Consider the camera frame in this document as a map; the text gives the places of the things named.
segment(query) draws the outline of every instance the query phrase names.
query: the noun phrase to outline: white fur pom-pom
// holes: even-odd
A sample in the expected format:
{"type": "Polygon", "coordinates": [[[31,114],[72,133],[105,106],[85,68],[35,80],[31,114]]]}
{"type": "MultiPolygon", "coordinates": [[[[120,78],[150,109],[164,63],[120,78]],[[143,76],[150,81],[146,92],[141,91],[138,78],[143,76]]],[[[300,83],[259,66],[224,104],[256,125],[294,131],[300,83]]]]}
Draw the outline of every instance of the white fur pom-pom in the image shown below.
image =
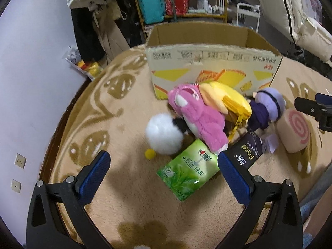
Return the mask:
{"type": "Polygon", "coordinates": [[[145,246],[145,245],[139,245],[139,246],[135,246],[133,249],[151,249],[151,248],[148,246],[145,246]]]}
{"type": "Polygon", "coordinates": [[[168,113],[153,116],[145,129],[145,136],[156,153],[171,155],[177,153],[184,138],[180,129],[173,124],[173,118],[168,113]]]}

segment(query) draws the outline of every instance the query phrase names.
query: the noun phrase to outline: metal bolt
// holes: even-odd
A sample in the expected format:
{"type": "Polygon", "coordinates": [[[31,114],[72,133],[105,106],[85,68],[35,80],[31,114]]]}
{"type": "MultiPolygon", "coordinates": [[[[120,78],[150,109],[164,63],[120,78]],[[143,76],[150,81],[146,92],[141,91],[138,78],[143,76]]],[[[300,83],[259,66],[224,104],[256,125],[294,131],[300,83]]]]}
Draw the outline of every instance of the metal bolt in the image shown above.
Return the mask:
{"type": "Polygon", "coordinates": [[[292,182],[290,179],[287,179],[287,180],[285,181],[285,183],[286,183],[288,186],[293,185],[293,182],[292,182]]]}
{"type": "Polygon", "coordinates": [[[261,182],[263,181],[263,178],[262,178],[261,176],[259,176],[259,175],[256,175],[256,176],[254,177],[254,180],[255,180],[256,182],[258,182],[258,183],[261,183],[261,182]]]}
{"type": "Polygon", "coordinates": [[[44,182],[43,182],[42,180],[40,180],[40,181],[38,181],[38,182],[36,183],[36,185],[37,185],[38,187],[41,187],[43,184],[44,184],[44,182]]]}
{"type": "Polygon", "coordinates": [[[66,182],[70,184],[70,183],[72,183],[74,180],[75,180],[75,177],[74,177],[74,176],[69,176],[69,177],[67,177],[66,182]]]}

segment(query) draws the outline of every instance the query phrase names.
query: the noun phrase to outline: open cardboard box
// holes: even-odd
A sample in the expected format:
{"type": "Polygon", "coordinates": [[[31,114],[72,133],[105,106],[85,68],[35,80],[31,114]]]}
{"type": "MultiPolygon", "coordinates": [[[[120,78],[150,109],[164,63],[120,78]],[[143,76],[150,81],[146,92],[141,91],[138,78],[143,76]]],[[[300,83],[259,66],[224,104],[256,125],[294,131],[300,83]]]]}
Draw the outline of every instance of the open cardboard box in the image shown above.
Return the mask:
{"type": "Polygon", "coordinates": [[[155,26],[146,56],[158,99],[181,83],[222,82],[243,95],[270,85],[282,55],[252,29],[186,21],[155,26]]]}

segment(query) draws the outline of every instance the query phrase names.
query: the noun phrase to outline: bottle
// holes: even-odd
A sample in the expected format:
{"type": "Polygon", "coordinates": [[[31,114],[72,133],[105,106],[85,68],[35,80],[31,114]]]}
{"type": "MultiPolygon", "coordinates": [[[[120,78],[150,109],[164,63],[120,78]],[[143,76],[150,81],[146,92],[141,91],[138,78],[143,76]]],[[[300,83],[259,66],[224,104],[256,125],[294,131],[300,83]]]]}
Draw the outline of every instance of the bottle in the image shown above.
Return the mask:
{"type": "Polygon", "coordinates": [[[212,6],[211,5],[208,5],[208,14],[211,14],[212,13],[212,6]]]}
{"type": "Polygon", "coordinates": [[[203,0],[203,9],[207,11],[207,7],[209,6],[209,1],[208,0],[203,0]]]}
{"type": "Polygon", "coordinates": [[[197,0],[197,9],[203,9],[203,0],[197,0]]]}

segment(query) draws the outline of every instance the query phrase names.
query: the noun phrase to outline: spiral pattern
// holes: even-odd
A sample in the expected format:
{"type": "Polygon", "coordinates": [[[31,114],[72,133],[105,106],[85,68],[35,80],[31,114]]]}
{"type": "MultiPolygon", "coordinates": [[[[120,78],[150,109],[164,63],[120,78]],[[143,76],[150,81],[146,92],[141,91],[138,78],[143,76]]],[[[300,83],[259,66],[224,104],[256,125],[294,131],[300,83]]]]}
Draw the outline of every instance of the spiral pattern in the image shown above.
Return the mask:
{"type": "Polygon", "coordinates": [[[301,140],[300,143],[306,144],[309,140],[309,127],[301,112],[292,110],[289,113],[289,123],[301,140]]]}

